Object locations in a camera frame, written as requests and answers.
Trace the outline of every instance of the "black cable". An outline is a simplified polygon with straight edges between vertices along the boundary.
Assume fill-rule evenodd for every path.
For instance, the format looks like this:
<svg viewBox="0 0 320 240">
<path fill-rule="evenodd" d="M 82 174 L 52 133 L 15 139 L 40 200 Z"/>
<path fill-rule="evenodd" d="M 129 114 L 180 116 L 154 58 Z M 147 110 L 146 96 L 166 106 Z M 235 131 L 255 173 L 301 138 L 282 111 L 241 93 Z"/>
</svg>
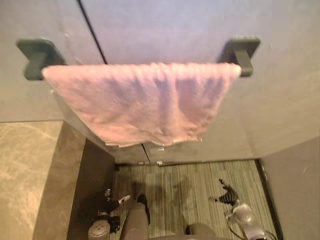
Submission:
<svg viewBox="0 0 320 240">
<path fill-rule="evenodd" d="M 230 230 L 236 237 L 238 237 L 238 238 L 241 239 L 241 240 L 245 240 L 244 238 L 240 237 L 238 234 L 236 234 L 236 233 L 232 230 L 232 228 L 231 228 L 231 226 L 230 226 L 230 224 L 229 224 L 229 220 L 226 222 L 226 224 L 228 225 L 229 230 Z"/>
</svg>

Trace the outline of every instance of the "striped carpet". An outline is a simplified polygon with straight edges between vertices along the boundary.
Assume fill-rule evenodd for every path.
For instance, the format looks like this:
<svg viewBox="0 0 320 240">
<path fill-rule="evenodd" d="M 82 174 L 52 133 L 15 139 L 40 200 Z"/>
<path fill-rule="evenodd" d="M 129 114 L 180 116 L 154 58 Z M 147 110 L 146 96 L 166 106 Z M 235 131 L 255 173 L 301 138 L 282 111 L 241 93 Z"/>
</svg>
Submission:
<svg viewBox="0 0 320 240">
<path fill-rule="evenodd" d="M 132 199 L 113 213 L 123 224 L 128 209 L 140 193 L 145 193 L 150 208 L 149 236 L 182 233 L 192 223 L 207 224 L 219 237 L 237 239 L 228 229 L 223 203 L 209 201 L 225 193 L 219 183 L 223 179 L 250 205 L 257 221 L 275 233 L 264 190 L 254 160 L 162 166 L 120 166 L 115 172 L 113 198 L 131 195 Z M 240 235 L 238 226 L 232 226 Z M 118 240 L 120 232 L 111 234 Z"/>
</svg>

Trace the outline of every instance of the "foot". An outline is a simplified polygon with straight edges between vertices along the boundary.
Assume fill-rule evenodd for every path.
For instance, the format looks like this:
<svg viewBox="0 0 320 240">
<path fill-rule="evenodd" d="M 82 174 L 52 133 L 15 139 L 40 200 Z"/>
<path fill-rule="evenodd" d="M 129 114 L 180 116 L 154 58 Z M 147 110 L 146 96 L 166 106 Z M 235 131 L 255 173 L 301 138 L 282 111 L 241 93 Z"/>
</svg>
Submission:
<svg viewBox="0 0 320 240">
<path fill-rule="evenodd" d="M 147 201 L 146 195 L 140 194 L 137 199 L 137 202 L 142 203 L 145 206 L 145 213 L 148 218 L 148 224 L 150 225 L 150 212 L 149 212 L 149 208 L 148 208 L 148 201 Z"/>
</svg>

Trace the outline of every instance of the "pink towel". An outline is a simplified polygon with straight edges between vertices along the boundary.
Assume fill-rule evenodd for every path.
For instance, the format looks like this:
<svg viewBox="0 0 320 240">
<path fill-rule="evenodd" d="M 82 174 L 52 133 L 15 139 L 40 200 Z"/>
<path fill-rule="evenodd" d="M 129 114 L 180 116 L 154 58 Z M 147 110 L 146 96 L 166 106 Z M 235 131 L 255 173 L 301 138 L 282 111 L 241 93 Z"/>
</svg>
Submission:
<svg viewBox="0 0 320 240">
<path fill-rule="evenodd" d="M 44 78 L 106 145 L 201 141 L 235 64 L 49 66 Z"/>
</svg>

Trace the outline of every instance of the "towel bar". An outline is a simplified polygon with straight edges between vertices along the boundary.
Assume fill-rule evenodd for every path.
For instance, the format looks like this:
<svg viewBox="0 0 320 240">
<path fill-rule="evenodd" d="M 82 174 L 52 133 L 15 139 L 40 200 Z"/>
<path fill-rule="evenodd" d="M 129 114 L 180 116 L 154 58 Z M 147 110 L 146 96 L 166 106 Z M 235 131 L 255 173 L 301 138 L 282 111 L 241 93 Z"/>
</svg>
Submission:
<svg viewBox="0 0 320 240">
<path fill-rule="evenodd" d="M 241 67 L 241 77 L 249 77 L 254 71 L 251 57 L 260 44 L 260 39 L 234 38 L 227 42 L 218 63 L 235 63 Z M 51 65 L 66 65 L 55 45 L 47 39 L 20 39 L 16 43 L 29 59 L 24 70 L 27 80 L 43 80 L 42 69 Z"/>
</svg>

